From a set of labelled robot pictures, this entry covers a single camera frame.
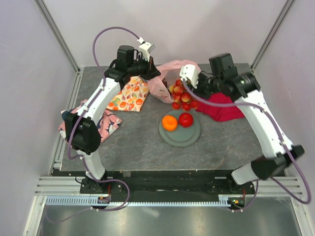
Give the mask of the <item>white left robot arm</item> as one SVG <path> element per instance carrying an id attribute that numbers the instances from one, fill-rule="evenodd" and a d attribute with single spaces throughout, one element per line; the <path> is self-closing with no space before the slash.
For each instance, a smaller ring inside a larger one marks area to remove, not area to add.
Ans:
<path id="1" fill-rule="evenodd" d="M 92 179 L 91 188 L 96 193 L 104 193 L 108 188 L 108 181 L 103 178 L 106 170 L 99 157 L 101 134 L 97 125 L 105 117 L 106 107 L 131 77 L 139 76 L 148 81 L 160 75 L 150 55 L 154 48 L 149 42 L 142 43 L 138 49 L 120 46 L 116 59 L 103 73 L 103 79 L 87 102 L 76 112 L 64 116 L 68 149 L 75 150 L 83 161 L 86 175 Z"/>

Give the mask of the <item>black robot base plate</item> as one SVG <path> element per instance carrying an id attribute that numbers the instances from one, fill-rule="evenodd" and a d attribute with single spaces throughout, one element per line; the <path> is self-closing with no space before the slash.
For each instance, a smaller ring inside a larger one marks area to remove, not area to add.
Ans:
<path id="1" fill-rule="evenodd" d="M 253 194 L 254 183 L 236 185 L 228 178 L 230 170 L 107 171 L 103 180 L 118 179 L 135 191 L 186 191 L 221 194 Z"/>

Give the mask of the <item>pink plastic bag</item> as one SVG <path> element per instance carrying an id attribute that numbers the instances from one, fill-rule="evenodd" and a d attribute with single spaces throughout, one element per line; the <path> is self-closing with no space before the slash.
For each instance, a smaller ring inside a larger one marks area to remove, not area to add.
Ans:
<path id="1" fill-rule="evenodd" d="M 190 60 L 174 60 L 158 66 L 157 69 L 161 72 L 161 75 L 147 82 L 150 94 L 163 103 L 173 103 L 168 89 L 177 79 L 180 79 L 181 67 L 186 64 L 198 66 L 197 63 Z"/>

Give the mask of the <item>orange fake mandarin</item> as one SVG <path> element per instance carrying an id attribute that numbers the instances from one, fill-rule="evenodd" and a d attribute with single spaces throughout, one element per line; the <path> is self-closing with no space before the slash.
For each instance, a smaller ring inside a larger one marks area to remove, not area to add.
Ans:
<path id="1" fill-rule="evenodd" d="M 174 116 L 166 115 L 162 118 L 161 124 L 166 131 L 173 132 L 177 129 L 178 121 Z"/>

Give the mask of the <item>red fake apple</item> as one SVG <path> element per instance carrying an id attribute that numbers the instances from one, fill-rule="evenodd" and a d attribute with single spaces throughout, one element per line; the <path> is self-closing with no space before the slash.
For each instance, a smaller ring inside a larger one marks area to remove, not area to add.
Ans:
<path id="1" fill-rule="evenodd" d="M 190 113 L 182 113 L 179 115 L 178 123 L 181 127 L 188 128 L 193 125 L 193 116 Z"/>

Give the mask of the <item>red yellow fake fruit bunch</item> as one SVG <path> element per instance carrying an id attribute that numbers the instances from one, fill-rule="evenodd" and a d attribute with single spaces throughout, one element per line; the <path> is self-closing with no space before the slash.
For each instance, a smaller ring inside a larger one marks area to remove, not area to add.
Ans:
<path id="1" fill-rule="evenodd" d="M 180 79 L 177 79 L 168 90 L 173 99 L 173 110 L 190 111 L 191 109 L 197 109 L 198 102 L 186 91 Z"/>

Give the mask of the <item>grey-green round plate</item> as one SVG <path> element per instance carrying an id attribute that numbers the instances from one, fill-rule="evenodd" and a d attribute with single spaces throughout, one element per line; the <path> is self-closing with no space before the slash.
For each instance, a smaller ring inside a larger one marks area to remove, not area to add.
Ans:
<path id="1" fill-rule="evenodd" d="M 184 148 L 193 145 L 201 134 L 201 125 L 199 120 L 192 115 L 193 123 L 190 127 L 182 127 L 178 124 L 176 130 L 167 131 L 162 126 L 162 120 L 159 123 L 159 134 L 162 139 L 171 146 Z"/>

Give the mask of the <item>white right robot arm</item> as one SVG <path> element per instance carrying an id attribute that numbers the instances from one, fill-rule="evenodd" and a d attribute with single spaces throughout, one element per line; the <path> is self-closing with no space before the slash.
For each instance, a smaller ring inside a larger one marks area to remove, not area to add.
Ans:
<path id="1" fill-rule="evenodd" d="M 261 87 L 251 72 L 238 73 L 230 53 L 209 59 L 211 73 L 198 74 L 195 94 L 210 98 L 223 93 L 244 114 L 254 131 L 263 155 L 231 173 L 225 181 L 230 193 L 238 193 L 243 184 L 257 179 L 266 180 L 289 167 L 304 153 L 301 145 L 294 145 L 283 133 L 268 108 Z"/>

